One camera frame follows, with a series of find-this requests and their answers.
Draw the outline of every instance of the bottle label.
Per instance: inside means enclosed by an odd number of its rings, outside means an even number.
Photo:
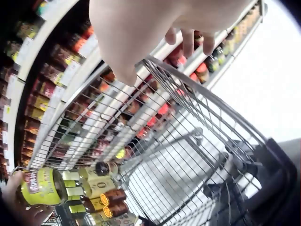
[[[60,204],[61,198],[55,188],[52,172],[51,168],[41,168],[38,171],[24,173],[21,192],[29,205]]]
[[[92,205],[94,206],[95,210],[102,210],[104,208],[104,205],[102,204],[102,201],[100,198],[96,199],[90,199]]]
[[[115,189],[115,184],[109,177],[98,177],[96,180],[88,181],[92,194],[90,199],[98,198],[102,193]]]

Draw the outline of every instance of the jar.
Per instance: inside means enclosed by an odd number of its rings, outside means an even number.
[[[68,199],[62,175],[52,168],[24,172],[17,197],[27,206],[56,206],[65,203]]]
[[[210,55],[205,60],[205,64],[209,70],[209,72],[213,73],[219,69],[219,60],[216,56]]]
[[[204,84],[209,79],[209,71],[205,63],[201,63],[194,73],[197,75],[201,84]]]
[[[104,206],[111,206],[116,202],[121,202],[126,200],[126,193],[122,188],[114,189],[101,194],[100,199]]]
[[[119,202],[112,207],[104,207],[103,208],[104,214],[108,218],[115,218],[119,217],[122,214],[125,214],[129,211],[129,207],[125,202]]]
[[[234,33],[230,32],[230,34],[224,40],[225,42],[225,49],[228,51],[228,54],[234,53],[235,50],[235,40],[234,40]]]
[[[215,51],[216,51],[216,54],[217,54],[217,59],[219,61],[219,65],[222,65],[226,60],[226,56],[224,54],[224,51],[220,46],[218,46]]]

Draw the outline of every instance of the white floor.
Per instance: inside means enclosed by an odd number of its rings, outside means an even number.
[[[301,32],[275,0],[212,91],[277,142],[301,137]]]

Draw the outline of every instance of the brown bottle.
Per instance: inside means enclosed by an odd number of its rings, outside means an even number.
[[[116,202],[126,200],[126,193],[123,189],[114,189],[100,195],[104,206],[110,206]]]
[[[96,213],[102,211],[103,207],[104,205],[100,198],[84,199],[80,205],[69,206],[69,210],[71,213]]]
[[[119,217],[128,211],[129,207],[125,202],[119,202],[110,207],[103,207],[103,212],[108,218]]]

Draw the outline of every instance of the shopping basket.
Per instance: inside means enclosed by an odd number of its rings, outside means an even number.
[[[28,169],[72,171],[114,159],[130,211],[150,225],[262,225],[275,218],[296,168],[273,139],[151,56],[140,62],[134,87],[109,81],[101,75],[107,70],[96,69],[44,125]],[[99,92],[102,82],[110,87]]]

